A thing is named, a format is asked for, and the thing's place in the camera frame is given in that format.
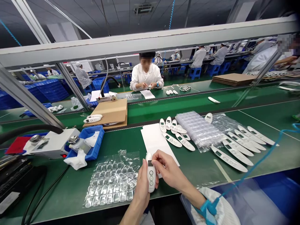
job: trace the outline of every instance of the blue plastic bin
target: blue plastic bin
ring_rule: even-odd
[[[82,132],[79,135],[80,138],[86,139],[93,136],[95,131],[100,131],[100,133],[97,138],[95,147],[91,148],[90,151],[85,156],[85,161],[95,160],[98,157],[99,149],[104,135],[103,126],[99,125],[99,126],[83,128]],[[77,152],[71,149],[66,158],[75,157],[75,156],[77,156]]]

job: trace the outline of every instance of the blue rope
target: blue rope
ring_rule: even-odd
[[[8,27],[2,22],[1,19],[0,19],[0,22],[2,23],[2,25],[4,26],[4,28],[7,30],[7,32],[10,34],[10,36],[12,36],[12,38],[15,39],[15,41],[18,43],[18,45],[22,46],[20,44],[20,42],[18,42],[18,40],[15,38],[15,36],[10,32],[10,30],[8,29]]]

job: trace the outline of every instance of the blue stool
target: blue stool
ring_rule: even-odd
[[[201,67],[199,67],[199,68],[191,68],[190,69],[189,77],[191,77],[192,80],[194,80],[195,77],[200,78],[200,74],[201,74]]]
[[[218,75],[219,70],[220,70],[220,65],[209,65],[207,72],[212,77],[214,74]]]
[[[224,62],[222,64],[222,67],[220,69],[221,74],[224,74],[226,71],[229,70],[230,64],[231,64],[231,62]]]

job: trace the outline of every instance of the white handheld device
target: white handheld device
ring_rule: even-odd
[[[147,178],[149,182],[149,193],[152,193],[155,189],[155,179],[156,179],[156,169],[155,166],[152,165],[152,154],[150,152],[147,152],[146,154],[146,161],[148,165],[147,169]]]

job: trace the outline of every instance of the clear plastic packaging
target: clear plastic packaging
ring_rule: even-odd
[[[83,207],[131,201],[139,168],[139,152],[104,156],[95,166]]]

